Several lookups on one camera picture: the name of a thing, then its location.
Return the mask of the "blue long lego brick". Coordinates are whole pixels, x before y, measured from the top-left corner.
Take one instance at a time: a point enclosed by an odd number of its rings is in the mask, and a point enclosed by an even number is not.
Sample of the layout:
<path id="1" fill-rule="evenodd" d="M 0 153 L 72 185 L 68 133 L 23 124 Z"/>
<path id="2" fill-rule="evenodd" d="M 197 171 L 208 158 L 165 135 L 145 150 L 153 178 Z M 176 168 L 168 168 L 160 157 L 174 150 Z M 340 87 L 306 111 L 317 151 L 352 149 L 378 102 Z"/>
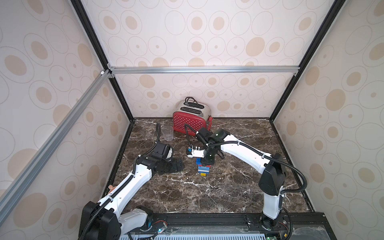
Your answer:
<path id="1" fill-rule="evenodd" d="M 198 170 L 209 171 L 210 168 L 206 168 L 206 167 L 200 167 L 200 166 L 198 166 Z"/>

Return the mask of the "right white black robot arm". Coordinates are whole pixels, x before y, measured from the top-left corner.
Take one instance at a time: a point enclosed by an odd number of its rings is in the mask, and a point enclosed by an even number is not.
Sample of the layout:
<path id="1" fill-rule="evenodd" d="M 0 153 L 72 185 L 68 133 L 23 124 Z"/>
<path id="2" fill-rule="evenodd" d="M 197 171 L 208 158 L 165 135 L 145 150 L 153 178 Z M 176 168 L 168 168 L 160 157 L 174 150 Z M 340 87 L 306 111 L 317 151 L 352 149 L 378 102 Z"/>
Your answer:
<path id="1" fill-rule="evenodd" d="M 287 193 L 303 192 L 308 185 L 305 175 L 296 167 L 285 163 L 279 154 L 271 155 L 262 152 L 237 139 L 224 129 L 212 133 L 206 128 L 198 131 L 190 125 L 184 125 L 187 142 L 187 156 L 196 158 L 200 173 L 207 173 L 215 164 L 215 157 L 224 158 L 224 153 L 230 154 L 245 162 L 261 174 L 259 188 L 263 192 L 263 211 L 261 222 L 266 230 L 271 230 L 277 225 L 278 217 L 283 209 L 283 198 Z M 286 168 L 302 180 L 302 186 L 298 189 L 285 189 L 284 183 L 287 177 Z"/>

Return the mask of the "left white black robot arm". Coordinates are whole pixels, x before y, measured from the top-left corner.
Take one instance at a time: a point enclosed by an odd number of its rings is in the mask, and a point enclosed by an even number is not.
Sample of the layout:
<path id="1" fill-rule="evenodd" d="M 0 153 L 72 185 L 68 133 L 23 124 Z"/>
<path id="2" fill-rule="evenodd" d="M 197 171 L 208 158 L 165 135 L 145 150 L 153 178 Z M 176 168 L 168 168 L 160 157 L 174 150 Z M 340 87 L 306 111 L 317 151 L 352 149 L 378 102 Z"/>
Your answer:
<path id="1" fill-rule="evenodd" d="M 149 230 L 153 225 L 152 211 L 139 206 L 124 214 L 123 210 L 139 189 L 154 175 L 173 174 L 184 169 L 182 159 L 174 150 L 160 142 L 161 125 L 156 125 L 154 145 L 133 162 L 128 176 L 98 202 L 88 202 L 82 211 L 80 240 L 118 240 L 136 228 Z"/>

